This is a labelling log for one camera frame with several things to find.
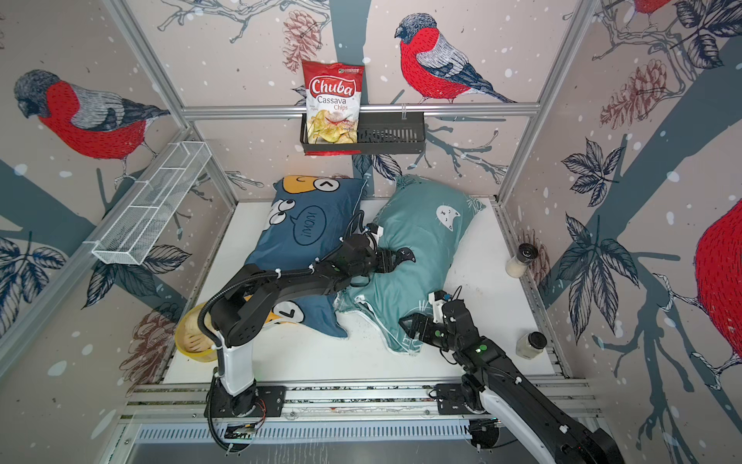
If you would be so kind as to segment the green cat pillow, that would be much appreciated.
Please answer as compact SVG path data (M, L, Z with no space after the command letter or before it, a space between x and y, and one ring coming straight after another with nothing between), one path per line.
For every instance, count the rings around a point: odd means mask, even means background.
M479 199L458 189L417 175L399 177L395 193L373 223L383 230L380 247L404 255L392 272L361 278L343 290L335 300L336 311L362 315L393 353L417 355L422 343L407 336L399 320L433 313L428 296L444 288L460 242L484 209Z

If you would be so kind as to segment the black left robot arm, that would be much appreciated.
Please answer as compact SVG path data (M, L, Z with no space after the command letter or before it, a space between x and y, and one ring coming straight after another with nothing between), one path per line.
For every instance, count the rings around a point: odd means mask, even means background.
M265 417L252 368L253 340L277 305L308 296L328 296L352 285L355 278L389 274L414 262L408 247L382 249L366 230L340 240L325 257L299 270L262 270L245 265L216 293L197 316L198 328L212 342L218 367L207 394L205 416Z

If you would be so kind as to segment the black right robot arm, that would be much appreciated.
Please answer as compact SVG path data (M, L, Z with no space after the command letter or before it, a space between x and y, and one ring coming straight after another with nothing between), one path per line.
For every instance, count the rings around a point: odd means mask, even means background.
M411 339L450 352L464 371L467 407L497 418L540 463L622 463L616 441L568 416L523 375L504 350L479 334L462 300L443 299L441 315L399 319Z

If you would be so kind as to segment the blue cartoon pillow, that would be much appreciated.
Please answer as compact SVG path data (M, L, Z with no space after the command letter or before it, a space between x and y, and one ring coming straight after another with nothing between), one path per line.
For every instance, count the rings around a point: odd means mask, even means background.
M293 175L278 181L276 197L255 250L247 257L265 271L304 269L339 244L359 210L365 181ZM269 314L268 325L298 324L347 338L337 322L334 294L292 298Z

